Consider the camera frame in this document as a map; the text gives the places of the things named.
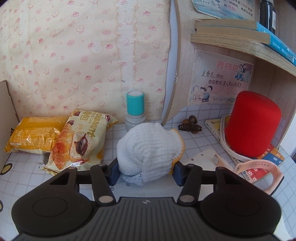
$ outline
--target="red foam cover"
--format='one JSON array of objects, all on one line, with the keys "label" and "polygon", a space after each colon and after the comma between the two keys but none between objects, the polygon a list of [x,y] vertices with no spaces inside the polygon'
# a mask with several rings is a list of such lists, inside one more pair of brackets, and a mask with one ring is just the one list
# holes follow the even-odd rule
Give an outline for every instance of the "red foam cover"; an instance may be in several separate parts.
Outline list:
[{"label": "red foam cover", "polygon": [[237,95],[225,129],[225,137],[235,152],[247,157],[261,156],[281,120],[280,108],[267,97],[242,91]]}]

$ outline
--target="white knitted cloth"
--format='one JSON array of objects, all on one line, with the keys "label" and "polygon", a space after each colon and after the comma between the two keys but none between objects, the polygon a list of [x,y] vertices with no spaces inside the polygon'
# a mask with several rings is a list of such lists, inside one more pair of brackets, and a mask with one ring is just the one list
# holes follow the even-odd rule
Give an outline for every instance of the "white knitted cloth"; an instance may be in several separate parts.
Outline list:
[{"label": "white knitted cloth", "polygon": [[159,123],[135,126],[117,144],[122,178],[137,185],[156,180],[172,170],[184,150],[176,129],[167,131]]}]

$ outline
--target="croissant package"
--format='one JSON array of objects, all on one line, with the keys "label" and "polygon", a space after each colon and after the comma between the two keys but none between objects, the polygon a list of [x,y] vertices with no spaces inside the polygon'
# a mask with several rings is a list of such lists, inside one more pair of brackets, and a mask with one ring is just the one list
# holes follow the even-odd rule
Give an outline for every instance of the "croissant package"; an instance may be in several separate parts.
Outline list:
[{"label": "croissant package", "polygon": [[69,166],[85,171],[101,163],[106,130],[117,122],[108,114],[74,110],[57,138],[44,170],[55,175]]}]

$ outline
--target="blue book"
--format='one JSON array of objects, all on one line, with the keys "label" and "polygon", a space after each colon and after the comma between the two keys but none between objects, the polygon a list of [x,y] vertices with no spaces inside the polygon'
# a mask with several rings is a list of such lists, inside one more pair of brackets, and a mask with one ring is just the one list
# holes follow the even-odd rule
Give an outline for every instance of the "blue book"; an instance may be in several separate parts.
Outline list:
[{"label": "blue book", "polygon": [[248,30],[254,30],[262,33],[269,34],[270,38],[267,43],[263,43],[270,47],[281,56],[289,60],[294,66],[296,66],[296,54],[276,35],[270,32],[267,28],[263,27],[260,23],[250,20],[240,19],[209,19],[204,21],[197,21],[194,24],[195,28],[199,27],[231,27],[231,28],[243,28]]}]

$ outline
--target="plastic wrapper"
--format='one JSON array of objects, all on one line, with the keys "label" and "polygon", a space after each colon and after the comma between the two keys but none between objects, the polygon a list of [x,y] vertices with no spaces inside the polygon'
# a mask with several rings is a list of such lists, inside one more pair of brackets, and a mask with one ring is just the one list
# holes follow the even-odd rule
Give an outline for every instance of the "plastic wrapper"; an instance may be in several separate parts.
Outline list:
[{"label": "plastic wrapper", "polygon": [[23,118],[14,129],[4,151],[21,150],[36,154],[51,152],[67,119],[67,116]]},{"label": "plastic wrapper", "polygon": [[69,166],[84,171],[101,163],[106,130],[117,122],[108,114],[74,110],[61,131],[44,170],[54,175]]}]

